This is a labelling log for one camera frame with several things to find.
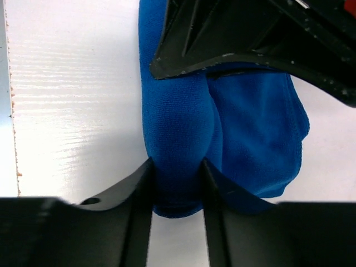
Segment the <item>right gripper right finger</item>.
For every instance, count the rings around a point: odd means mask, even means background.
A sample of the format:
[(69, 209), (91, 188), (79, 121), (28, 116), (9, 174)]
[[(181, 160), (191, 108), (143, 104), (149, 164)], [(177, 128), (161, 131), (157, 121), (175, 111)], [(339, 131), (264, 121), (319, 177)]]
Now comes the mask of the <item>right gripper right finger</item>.
[(272, 204), (201, 164), (211, 266), (354, 266), (355, 203)]

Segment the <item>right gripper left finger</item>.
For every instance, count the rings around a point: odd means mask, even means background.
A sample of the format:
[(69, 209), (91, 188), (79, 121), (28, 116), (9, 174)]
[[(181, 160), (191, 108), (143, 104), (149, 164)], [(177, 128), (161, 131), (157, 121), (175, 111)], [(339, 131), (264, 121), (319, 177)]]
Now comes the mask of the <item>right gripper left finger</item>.
[(1, 199), (2, 266), (145, 266), (154, 165), (70, 204), (56, 197)]

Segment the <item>blue towel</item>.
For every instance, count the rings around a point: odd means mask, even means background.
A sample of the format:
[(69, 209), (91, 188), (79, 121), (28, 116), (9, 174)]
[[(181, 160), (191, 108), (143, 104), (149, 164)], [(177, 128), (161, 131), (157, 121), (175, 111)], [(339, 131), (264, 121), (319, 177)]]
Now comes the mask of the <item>blue towel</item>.
[(287, 73), (204, 73), (157, 81), (149, 64), (159, 43), (165, 1), (139, 4), (142, 124), (156, 167), (154, 211), (167, 218), (202, 208), (198, 170), (208, 159), (261, 198), (278, 197), (301, 167), (309, 119)]

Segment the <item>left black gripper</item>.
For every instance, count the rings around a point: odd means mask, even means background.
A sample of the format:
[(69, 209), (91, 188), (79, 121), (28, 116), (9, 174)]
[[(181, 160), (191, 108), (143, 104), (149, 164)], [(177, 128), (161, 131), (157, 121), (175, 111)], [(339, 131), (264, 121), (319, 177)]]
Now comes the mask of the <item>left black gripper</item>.
[(168, 1), (157, 80), (286, 72), (355, 106), (354, 1)]

